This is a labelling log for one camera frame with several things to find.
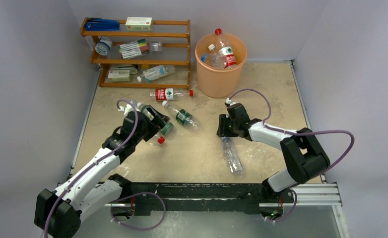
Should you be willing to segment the clear bottle purple label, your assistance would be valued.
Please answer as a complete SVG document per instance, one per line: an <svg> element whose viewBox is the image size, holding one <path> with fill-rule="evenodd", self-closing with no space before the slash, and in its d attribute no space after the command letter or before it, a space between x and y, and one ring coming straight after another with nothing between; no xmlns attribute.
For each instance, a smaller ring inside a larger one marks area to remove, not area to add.
<svg viewBox="0 0 388 238"><path fill-rule="evenodd" d="M229 137L221 137L221 144L231 173L240 174L244 169L233 140Z"/></svg>

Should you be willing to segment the clear bottle blue label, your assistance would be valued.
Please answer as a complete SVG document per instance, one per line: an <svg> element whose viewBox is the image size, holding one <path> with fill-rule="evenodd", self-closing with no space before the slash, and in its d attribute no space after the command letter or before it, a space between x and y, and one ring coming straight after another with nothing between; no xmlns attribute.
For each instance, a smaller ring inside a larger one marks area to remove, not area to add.
<svg viewBox="0 0 388 238"><path fill-rule="evenodd" d="M227 66L226 57L221 53L205 53L200 59L203 63L213 68L224 69Z"/></svg>

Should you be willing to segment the red label bottle red cap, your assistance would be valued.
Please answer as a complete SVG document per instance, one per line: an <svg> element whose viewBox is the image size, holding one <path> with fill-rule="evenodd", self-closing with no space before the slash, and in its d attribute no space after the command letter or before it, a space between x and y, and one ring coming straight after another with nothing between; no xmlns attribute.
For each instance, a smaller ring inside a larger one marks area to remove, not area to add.
<svg viewBox="0 0 388 238"><path fill-rule="evenodd" d="M217 51L219 53L221 53L225 57L225 60L226 60L225 68L236 67L238 64L237 64L236 58L234 56L234 52L233 52L233 49L231 47L231 42L230 42L229 38L227 37L227 35L225 33L223 33L221 28L217 28L214 31L214 34L215 34L215 42L214 43L215 43L215 46L217 47Z"/></svg>

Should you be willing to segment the clear plastic bottle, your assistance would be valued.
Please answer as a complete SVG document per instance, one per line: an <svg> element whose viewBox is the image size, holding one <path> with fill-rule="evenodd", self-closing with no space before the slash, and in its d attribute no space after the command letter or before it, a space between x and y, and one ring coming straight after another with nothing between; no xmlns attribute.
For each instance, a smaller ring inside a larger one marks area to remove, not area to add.
<svg viewBox="0 0 388 238"><path fill-rule="evenodd" d="M213 53L213 54L218 54L218 53L219 53L217 47L216 47L214 44L210 44L210 45L208 46L208 49L209 49L210 52Z"/></svg>

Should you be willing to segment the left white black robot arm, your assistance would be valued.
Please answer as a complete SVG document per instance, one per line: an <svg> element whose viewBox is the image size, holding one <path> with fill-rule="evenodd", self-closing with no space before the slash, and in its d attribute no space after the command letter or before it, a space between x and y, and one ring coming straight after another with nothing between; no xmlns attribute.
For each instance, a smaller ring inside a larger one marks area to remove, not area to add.
<svg viewBox="0 0 388 238"><path fill-rule="evenodd" d="M109 202L130 201L134 212L135 197L150 192L133 188L132 182L114 174L102 184L99 181L128 158L141 141L165 139L158 132L166 125L163 116L150 105L120 107L124 112L122 126L117 127L96 155L75 175L54 190L42 190L36 200L34 224L47 238L71 238L81 223Z"/></svg>

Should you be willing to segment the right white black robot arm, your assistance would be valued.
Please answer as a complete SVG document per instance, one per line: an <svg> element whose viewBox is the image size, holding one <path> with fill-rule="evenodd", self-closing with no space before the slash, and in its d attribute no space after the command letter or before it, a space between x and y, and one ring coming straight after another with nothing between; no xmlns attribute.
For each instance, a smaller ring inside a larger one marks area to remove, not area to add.
<svg viewBox="0 0 388 238"><path fill-rule="evenodd" d="M262 182L262 195L273 202L282 191L304 184L318 176L331 163L316 136L308 128L298 131L271 127L260 119L251 119L241 103L227 100L227 113L220 114L217 129L219 137L240 137L260 142L282 152L286 169Z"/></svg>

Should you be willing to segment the orange plastic bin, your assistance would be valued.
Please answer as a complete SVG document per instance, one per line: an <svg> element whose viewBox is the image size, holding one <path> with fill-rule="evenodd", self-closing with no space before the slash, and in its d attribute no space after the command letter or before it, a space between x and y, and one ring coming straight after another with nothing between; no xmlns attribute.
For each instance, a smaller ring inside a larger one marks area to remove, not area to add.
<svg viewBox="0 0 388 238"><path fill-rule="evenodd" d="M208 45L213 43L215 35L207 34L200 38L195 47L197 84L201 92L212 98L227 97L237 87L248 51L244 42L235 35L226 34L234 50L237 66L229 69L217 69L201 61L201 56L208 51Z"/></svg>

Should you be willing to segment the red label bottle left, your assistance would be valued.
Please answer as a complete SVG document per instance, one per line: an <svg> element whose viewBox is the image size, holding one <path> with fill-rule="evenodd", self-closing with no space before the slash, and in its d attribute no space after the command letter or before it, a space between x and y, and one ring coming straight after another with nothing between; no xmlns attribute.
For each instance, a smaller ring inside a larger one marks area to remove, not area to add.
<svg viewBox="0 0 388 238"><path fill-rule="evenodd" d="M161 132L157 132L152 136L152 139L154 141L157 141L159 144L163 144L165 142L165 137L162 135Z"/></svg>

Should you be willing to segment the dark green label clear bottle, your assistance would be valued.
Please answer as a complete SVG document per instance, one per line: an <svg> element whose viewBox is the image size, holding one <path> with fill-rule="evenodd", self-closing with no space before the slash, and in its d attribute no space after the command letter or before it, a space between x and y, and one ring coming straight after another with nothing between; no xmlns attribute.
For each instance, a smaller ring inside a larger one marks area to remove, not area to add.
<svg viewBox="0 0 388 238"><path fill-rule="evenodd" d="M198 130L199 121L190 112L169 101L163 101L161 105L180 125L187 129Z"/></svg>

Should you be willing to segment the red label bottle near shelf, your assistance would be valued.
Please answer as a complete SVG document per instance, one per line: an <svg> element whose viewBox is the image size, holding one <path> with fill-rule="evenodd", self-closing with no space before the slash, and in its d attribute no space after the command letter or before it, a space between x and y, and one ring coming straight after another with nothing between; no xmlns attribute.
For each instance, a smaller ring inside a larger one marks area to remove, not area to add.
<svg viewBox="0 0 388 238"><path fill-rule="evenodd" d="M152 90L149 95L151 98L155 99L156 102L177 101L192 97L194 91L181 88L160 88Z"/></svg>

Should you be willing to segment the clear bottle on shelf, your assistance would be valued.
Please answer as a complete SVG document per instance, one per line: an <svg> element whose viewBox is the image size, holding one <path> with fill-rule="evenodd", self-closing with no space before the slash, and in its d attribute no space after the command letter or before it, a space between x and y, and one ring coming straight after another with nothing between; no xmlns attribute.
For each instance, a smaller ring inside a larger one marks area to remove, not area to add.
<svg viewBox="0 0 388 238"><path fill-rule="evenodd" d="M143 71L136 79L138 82L151 82L175 72L176 67L173 65L158 65Z"/></svg>

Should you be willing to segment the white box on bottom shelf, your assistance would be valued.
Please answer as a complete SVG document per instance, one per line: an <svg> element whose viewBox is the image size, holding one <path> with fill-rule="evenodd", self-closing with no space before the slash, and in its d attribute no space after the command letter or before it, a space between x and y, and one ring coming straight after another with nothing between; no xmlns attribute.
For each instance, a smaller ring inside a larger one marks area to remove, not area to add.
<svg viewBox="0 0 388 238"><path fill-rule="evenodd" d="M127 69L109 70L108 79L112 82L129 82L130 70L127 70Z"/></svg>

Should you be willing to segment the pack of coloured markers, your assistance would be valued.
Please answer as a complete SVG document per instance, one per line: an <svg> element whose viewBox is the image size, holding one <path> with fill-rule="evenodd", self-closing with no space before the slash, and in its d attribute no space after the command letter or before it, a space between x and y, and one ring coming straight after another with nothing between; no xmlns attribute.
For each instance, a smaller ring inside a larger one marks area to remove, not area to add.
<svg viewBox="0 0 388 238"><path fill-rule="evenodd" d="M150 54L149 46L145 39L119 45L119 53L122 59L131 59Z"/></svg>

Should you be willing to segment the small clear jar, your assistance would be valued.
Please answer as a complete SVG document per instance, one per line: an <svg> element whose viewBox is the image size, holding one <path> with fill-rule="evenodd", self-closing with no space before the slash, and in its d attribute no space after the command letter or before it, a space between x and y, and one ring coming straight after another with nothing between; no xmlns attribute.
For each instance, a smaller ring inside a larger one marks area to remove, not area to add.
<svg viewBox="0 0 388 238"><path fill-rule="evenodd" d="M152 52L161 52L162 51L162 43L161 42L151 42L149 44L150 50Z"/></svg>

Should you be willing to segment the blue stapler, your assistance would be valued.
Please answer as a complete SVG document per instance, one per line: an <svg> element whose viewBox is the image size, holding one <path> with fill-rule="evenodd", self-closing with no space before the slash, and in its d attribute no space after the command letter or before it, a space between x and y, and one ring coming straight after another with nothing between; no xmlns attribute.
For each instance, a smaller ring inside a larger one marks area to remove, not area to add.
<svg viewBox="0 0 388 238"><path fill-rule="evenodd" d="M120 23L117 20L103 18L89 18L84 23L84 29L87 31L119 31Z"/></svg>

